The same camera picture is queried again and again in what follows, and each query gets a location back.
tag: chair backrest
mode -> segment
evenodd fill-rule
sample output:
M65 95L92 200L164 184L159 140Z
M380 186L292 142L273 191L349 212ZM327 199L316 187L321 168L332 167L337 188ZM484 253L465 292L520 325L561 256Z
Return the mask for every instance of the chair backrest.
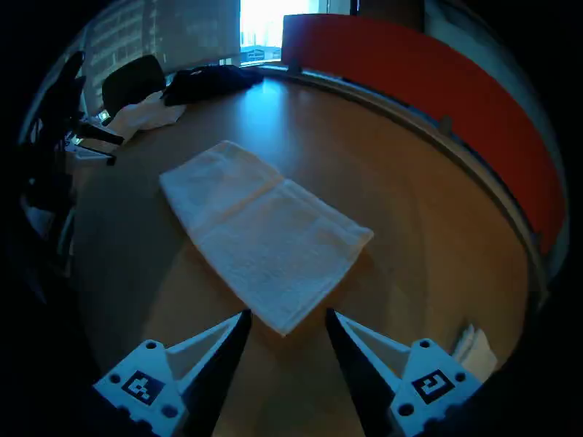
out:
M126 105L139 103L166 87L162 67L154 55L145 55L125 64L103 81L103 106L110 117Z

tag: red divider panel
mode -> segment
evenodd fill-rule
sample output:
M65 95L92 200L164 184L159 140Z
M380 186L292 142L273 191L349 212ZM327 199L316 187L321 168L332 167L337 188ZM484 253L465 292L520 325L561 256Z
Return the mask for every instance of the red divider panel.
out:
M408 103L453 132L504 181L541 251L565 218L557 171L535 127L498 82L447 45L388 21L350 15L288 15L282 61L341 76Z

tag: white towel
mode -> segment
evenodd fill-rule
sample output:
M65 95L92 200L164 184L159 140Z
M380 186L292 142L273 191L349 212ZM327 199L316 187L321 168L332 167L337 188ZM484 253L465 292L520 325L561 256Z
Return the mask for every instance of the white towel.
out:
M452 356L481 382L490 377L498 363L485 332L482 329L476 330L473 325L463 332Z
M160 175L160 185L208 263L282 336L338 284L373 236L228 141Z
M162 91L157 91L140 103L124 106L106 127L101 128L123 137L124 143L126 143L139 130L151 130L173 125L187 107L186 105L164 106L164 100L160 97L162 97ZM84 140L81 145L106 153L112 153L119 147L116 144L94 138Z

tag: wooden table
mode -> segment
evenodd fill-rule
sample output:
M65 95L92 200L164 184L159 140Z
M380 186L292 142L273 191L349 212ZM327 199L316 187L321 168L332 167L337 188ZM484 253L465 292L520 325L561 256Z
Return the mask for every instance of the wooden table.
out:
M493 201L440 151L341 97L266 79L189 107L138 134L79 198L74 282L105 372L139 342L172 345L244 308L204 262L158 175L229 139L276 166L375 237L330 296L288 337L258 319L217 436L358 436L361 427L324 328L333 306L403 342L450 350L467 322L500 362L520 335L527 259Z

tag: screw hole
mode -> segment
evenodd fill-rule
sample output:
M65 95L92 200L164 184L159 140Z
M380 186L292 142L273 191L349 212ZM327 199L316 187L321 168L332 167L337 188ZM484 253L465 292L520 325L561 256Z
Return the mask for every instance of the screw hole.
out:
M164 405L162 407L162 414L168 418L176 417L178 410L171 405Z
M399 407L398 411L399 414L402 416L410 416L411 414L413 414L413 411L415 411L415 409L413 408L413 405L411 405L410 403L404 403Z

